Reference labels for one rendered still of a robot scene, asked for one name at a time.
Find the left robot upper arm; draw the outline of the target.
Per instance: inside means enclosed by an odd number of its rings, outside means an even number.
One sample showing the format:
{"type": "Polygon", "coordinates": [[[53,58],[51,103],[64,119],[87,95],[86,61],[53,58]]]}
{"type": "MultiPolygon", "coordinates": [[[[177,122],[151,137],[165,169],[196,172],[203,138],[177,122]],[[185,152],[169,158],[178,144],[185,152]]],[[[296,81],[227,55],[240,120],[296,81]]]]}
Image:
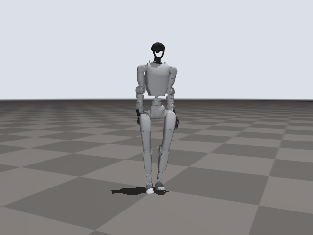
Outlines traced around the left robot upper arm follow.
{"type": "Polygon", "coordinates": [[[175,93],[175,89],[172,88],[172,86],[175,82],[177,69],[175,67],[172,67],[172,66],[169,66],[169,67],[170,67],[169,82],[168,82],[168,89],[167,89],[166,93],[169,95],[173,95],[175,93]]]}

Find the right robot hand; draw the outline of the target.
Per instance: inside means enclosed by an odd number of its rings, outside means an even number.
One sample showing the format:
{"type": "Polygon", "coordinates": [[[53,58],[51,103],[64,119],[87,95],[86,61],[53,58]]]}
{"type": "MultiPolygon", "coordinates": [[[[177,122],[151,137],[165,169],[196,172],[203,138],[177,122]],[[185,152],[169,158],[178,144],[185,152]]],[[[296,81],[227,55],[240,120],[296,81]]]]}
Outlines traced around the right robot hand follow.
{"type": "Polygon", "coordinates": [[[137,123],[140,124],[140,122],[139,122],[139,116],[140,116],[141,113],[139,112],[139,109],[137,109],[136,112],[137,112],[137,115],[138,115],[137,123]]]}

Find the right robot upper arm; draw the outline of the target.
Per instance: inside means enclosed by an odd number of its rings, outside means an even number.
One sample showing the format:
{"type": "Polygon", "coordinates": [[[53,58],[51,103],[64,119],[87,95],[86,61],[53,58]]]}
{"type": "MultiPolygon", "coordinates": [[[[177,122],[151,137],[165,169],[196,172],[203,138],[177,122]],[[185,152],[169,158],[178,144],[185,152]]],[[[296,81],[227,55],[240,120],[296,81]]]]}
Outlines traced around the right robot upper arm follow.
{"type": "Polygon", "coordinates": [[[137,94],[143,94],[145,93],[146,89],[145,89],[145,75],[144,72],[146,72],[147,70],[147,64],[144,65],[139,65],[137,67],[137,81],[139,86],[136,87],[136,93],[137,94]]]}

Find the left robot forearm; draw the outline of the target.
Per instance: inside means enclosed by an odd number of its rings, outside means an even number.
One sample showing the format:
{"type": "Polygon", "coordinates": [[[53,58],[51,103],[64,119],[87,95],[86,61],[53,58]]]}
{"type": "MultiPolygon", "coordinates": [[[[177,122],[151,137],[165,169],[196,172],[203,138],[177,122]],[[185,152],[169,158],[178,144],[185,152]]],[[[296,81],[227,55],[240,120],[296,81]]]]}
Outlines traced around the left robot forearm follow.
{"type": "Polygon", "coordinates": [[[168,110],[172,111],[173,112],[173,109],[174,109],[174,94],[173,95],[168,95],[166,97],[167,99],[167,108],[168,110]]]}

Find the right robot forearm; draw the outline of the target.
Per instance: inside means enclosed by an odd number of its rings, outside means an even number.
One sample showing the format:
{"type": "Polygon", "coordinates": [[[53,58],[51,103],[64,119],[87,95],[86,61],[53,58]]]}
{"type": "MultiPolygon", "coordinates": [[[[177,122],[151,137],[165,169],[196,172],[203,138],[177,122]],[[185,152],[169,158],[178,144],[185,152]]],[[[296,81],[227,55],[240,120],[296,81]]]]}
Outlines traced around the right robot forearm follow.
{"type": "Polygon", "coordinates": [[[143,106],[144,106],[143,105],[144,95],[136,93],[136,98],[137,98],[136,109],[139,109],[139,112],[142,113],[143,112],[143,106]]]}

